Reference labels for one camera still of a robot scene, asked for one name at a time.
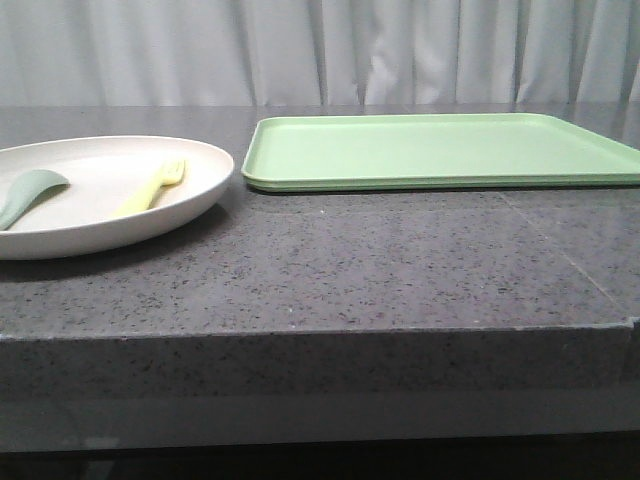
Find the white round plate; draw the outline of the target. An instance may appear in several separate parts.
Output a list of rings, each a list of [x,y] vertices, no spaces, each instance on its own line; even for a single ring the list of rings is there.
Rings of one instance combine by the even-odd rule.
[[[152,207],[114,217],[166,161],[185,160],[181,182],[158,193]],[[190,139],[101,136],[6,148],[1,190],[22,173],[46,169],[70,184],[33,207],[1,234],[4,260],[41,260],[96,253],[131,245],[178,228],[223,195],[234,161],[223,149]]]

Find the yellow plastic fork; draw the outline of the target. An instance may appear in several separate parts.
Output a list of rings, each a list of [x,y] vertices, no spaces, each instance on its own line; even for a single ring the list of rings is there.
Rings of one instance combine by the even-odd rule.
[[[110,214],[109,218],[120,218],[148,210],[153,204],[156,194],[163,187],[171,187],[182,181],[185,169],[186,161],[184,159],[164,162],[149,179]]]

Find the light green serving tray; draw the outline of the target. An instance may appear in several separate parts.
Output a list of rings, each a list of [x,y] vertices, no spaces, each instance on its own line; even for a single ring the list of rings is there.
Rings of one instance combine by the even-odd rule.
[[[639,152],[537,113],[273,117],[242,174],[271,192],[636,186]]]

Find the white pleated curtain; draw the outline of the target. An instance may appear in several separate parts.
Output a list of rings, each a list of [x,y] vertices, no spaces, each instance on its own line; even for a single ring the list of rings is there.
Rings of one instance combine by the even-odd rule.
[[[1,102],[10,107],[638,97],[635,1],[1,5]]]

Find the pale green spoon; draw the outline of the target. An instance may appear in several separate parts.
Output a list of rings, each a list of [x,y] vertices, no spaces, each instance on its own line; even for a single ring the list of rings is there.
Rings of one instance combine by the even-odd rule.
[[[1,229],[10,228],[47,190],[69,184],[65,176],[52,170],[35,169],[21,174],[9,187],[1,207]]]

